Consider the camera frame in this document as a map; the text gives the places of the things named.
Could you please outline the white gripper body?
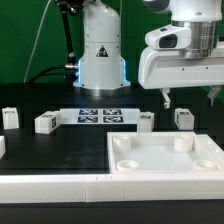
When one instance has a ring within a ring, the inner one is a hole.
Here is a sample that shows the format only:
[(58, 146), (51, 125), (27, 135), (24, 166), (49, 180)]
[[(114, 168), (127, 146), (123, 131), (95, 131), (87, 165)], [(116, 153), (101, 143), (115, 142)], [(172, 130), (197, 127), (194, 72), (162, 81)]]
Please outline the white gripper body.
[(169, 24), (145, 35), (138, 70), (144, 89), (224, 85), (224, 40), (217, 23)]

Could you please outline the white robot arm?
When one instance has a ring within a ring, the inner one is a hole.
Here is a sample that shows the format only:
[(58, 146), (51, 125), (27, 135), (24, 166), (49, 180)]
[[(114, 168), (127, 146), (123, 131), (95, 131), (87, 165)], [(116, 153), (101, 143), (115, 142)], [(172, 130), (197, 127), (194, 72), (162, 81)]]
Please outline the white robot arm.
[[(172, 88), (209, 86), (213, 99), (224, 86), (224, 42), (219, 40), (222, 0), (142, 0), (171, 23), (145, 35), (138, 82), (167, 96)], [(114, 95), (130, 86), (120, 54), (120, 18), (101, 0), (84, 4), (84, 55), (73, 86)]]

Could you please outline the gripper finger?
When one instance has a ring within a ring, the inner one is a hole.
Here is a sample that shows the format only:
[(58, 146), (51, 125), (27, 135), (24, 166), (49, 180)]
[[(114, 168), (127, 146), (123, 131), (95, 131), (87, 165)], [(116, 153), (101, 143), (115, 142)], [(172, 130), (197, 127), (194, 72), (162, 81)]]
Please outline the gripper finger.
[(220, 92), (221, 92), (221, 86), (211, 86), (210, 87), (210, 91), (207, 95), (209, 106), (212, 106), (214, 104), (214, 100)]
[(163, 98), (164, 98), (164, 107), (166, 109), (169, 109), (170, 108), (170, 104), (171, 104), (171, 100), (169, 98), (169, 93), (170, 93), (170, 89), (169, 88), (162, 88), (160, 90)]

